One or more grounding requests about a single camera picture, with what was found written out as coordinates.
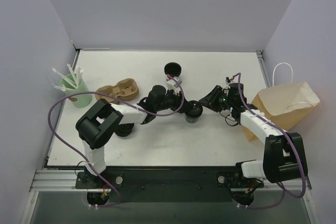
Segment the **black plastic cup lid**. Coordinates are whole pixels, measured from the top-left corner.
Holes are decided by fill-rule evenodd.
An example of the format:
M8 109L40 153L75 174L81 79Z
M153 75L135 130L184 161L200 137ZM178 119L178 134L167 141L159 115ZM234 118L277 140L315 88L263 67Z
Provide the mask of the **black plastic cup lid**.
M203 106L195 100L191 100L188 102L188 107L185 113L189 113L189 114L201 114L203 113Z

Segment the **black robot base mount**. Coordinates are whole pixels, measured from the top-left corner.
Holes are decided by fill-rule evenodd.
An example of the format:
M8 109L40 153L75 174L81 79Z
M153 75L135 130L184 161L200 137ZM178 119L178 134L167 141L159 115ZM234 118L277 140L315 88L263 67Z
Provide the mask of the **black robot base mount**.
M250 205L260 179L244 178L238 166L108 166L101 177L77 173L76 189L91 204L230 202Z

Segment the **dark paper coffee cup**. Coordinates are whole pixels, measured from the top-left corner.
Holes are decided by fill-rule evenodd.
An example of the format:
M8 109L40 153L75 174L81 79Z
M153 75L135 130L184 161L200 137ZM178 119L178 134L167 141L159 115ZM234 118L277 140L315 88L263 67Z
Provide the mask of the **dark paper coffee cup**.
M198 119L200 118L201 114L189 114L189 113L185 113L185 119L188 123L196 123L198 121Z

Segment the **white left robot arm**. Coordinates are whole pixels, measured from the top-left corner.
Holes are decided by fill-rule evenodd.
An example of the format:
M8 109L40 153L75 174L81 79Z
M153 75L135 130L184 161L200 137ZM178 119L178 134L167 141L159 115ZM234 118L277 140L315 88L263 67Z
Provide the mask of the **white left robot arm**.
M187 100L179 92L166 90L155 85L148 96L135 106L111 104L105 99L98 100L76 123L76 130L85 147L85 165L88 182L95 188L105 185L107 168L104 160L104 146L113 134L128 136L136 124L145 125L163 110L180 114L191 112L195 101Z

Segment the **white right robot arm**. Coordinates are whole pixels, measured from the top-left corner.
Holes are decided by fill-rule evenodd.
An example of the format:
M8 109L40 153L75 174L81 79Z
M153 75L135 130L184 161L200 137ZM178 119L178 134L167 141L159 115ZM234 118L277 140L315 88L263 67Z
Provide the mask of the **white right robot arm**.
M232 118L250 130L264 144L262 160L245 161L233 172L233 181L245 186L252 178L279 183L308 174L303 140L298 133L289 133L268 120L252 104L247 103L242 83L230 83L228 88L215 88L199 102L214 111L229 110Z

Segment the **brown paper takeout bag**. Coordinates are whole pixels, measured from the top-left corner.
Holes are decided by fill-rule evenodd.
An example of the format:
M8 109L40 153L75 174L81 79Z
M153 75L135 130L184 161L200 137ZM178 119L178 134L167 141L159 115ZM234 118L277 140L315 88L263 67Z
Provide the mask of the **brown paper takeout bag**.
M275 84L275 71L272 72L272 85L260 90L252 105L265 114L272 123L288 131L306 117L320 99L306 82L293 82L293 69L288 83Z

